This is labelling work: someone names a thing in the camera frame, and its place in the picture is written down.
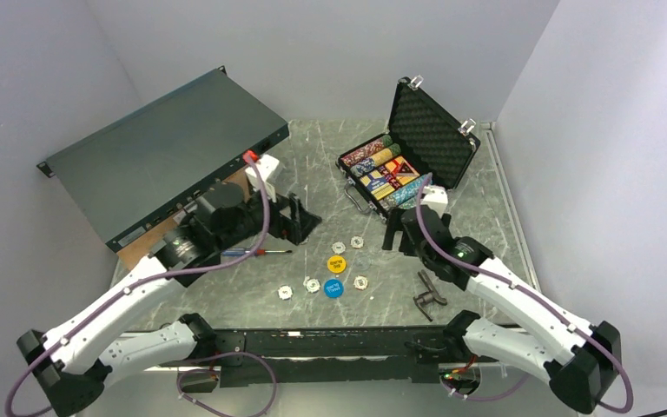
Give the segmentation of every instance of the gray wall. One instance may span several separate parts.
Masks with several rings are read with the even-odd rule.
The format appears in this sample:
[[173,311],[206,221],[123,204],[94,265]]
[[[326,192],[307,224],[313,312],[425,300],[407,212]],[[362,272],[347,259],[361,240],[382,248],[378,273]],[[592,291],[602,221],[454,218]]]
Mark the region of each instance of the gray wall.
[[494,120],[558,0],[87,0],[147,103],[221,64],[287,118],[385,117],[395,82]]
[[562,0],[497,125],[543,289],[620,329],[632,414],[667,407],[667,1]]
[[[83,1],[0,1],[0,415],[25,369],[17,337],[87,306],[116,262],[35,164],[138,106]],[[47,405],[32,378],[17,405]]]

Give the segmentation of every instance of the metal tool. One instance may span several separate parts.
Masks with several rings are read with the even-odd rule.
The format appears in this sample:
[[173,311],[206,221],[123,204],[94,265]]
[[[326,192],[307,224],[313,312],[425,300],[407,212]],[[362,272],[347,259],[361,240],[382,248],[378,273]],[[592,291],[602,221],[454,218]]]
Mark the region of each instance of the metal tool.
[[[224,250],[221,252],[221,255],[223,256],[244,256],[244,254],[248,253],[249,250],[245,248],[231,248]],[[266,250],[266,249],[257,249],[257,253],[255,256],[260,256],[260,255],[281,255],[281,254],[292,254],[293,250],[288,249],[288,250]]]
[[439,294],[439,291],[433,285],[431,278],[428,276],[428,274],[424,269],[421,269],[420,272],[418,272],[418,277],[420,278],[421,281],[423,281],[423,285],[425,285],[426,288],[428,288],[428,291],[426,291],[421,295],[413,297],[413,301],[415,301],[415,307],[417,307],[418,310],[420,310],[420,312],[423,313],[423,315],[428,319],[428,321],[433,321],[433,318],[431,317],[430,314],[426,312],[424,307],[432,302],[445,306],[446,304],[448,304],[448,300],[442,297],[441,294]]

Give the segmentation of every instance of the marble table top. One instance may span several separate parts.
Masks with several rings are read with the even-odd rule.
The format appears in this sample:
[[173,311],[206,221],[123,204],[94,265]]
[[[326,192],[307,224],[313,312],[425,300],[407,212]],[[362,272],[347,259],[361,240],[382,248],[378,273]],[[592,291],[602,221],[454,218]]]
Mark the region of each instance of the marble table top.
[[[338,155],[381,133],[386,120],[299,120],[290,123],[290,137],[268,152],[283,170],[274,181],[278,193],[294,192],[305,207],[323,223],[306,244],[295,246],[268,236],[263,248],[292,249],[291,255],[267,255],[240,266],[204,275],[188,290],[167,300],[137,320],[131,330],[155,330],[185,313],[199,313],[214,328],[327,328],[357,326],[414,326],[447,324],[462,309],[472,310],[498,324],[512,321],[496,308],[456,286],[429,275],[448,300],[447,306],[430,304],[429,323],[415,307],[413,297],[426,288],[416,273],[423,269],[415,257],[383,251],[385,224],[377,215],[363,215],[344,196],[346,184],[334,162]],[[469,235],[490,248],[523,280],[536,283],[526,270],[519,250],[521,241],[500,187],[499,167],[487,140],[478,132],[482,146],[461,183],[450,190],[448,212],[454,235]],[[364,248],[351,248],[352,236],[364,237]],[[347,245],[343,254],[347,268],[340,273],[344,294],[331,299],[320,291],[309,294],[307,277],[321,284],[333,278],[327,260],[335,242]],[[117,268],[112,281],[126,274]],[[353,286],[364,275],[369,287]],[[277,290],[289,285],[293,297],[283,301]]]

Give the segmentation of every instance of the blue poker chip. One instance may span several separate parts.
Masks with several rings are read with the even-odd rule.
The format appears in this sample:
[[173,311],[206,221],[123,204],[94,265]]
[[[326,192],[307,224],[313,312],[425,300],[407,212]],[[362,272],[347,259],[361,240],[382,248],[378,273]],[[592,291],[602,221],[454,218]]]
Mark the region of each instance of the blue poker chip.
[[323,284],[323,292],[328,298],[339,298],[344,294],[344,284],[339,280],[328,280]]

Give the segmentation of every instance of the round yellow disc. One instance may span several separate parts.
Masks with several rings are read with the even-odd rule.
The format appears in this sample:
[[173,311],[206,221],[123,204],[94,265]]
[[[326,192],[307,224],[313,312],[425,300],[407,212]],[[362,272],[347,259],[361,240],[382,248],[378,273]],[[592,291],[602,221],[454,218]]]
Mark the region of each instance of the round yellow disc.
[[328,258],[328,270],[334,274],[340,274],[347,268],[347,260],[343,256],[334,255]]

